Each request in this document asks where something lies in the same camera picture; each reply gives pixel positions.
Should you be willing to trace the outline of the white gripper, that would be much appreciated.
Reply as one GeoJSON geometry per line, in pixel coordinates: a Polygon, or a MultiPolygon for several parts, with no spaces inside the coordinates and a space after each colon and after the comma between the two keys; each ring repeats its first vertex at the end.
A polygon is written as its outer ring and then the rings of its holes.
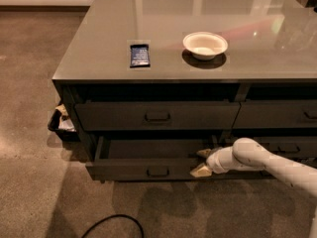
{"type": "Polygon", "coordinates": [[[203,149],[196,152],[199,157],[206,159],[206,164],[202,163],[194,168],[190,174],[195,178],[208,178],[215,174],[224,174],[235,167],[235,158],[231,147],[203,149]]]}

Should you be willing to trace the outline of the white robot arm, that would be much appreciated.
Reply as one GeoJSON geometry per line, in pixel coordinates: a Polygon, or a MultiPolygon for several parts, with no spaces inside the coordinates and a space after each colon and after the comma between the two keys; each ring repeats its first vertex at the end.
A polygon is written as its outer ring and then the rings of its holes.
{"type": "Polygon", "coordinates": [[[276,155],[253,139],[240,138],[230,147],[199,150],[196,154],[205,162],[190,172],[195,178],[228,171],[266,171],[313,202],[317,200],[316,169],[276,155]]]}

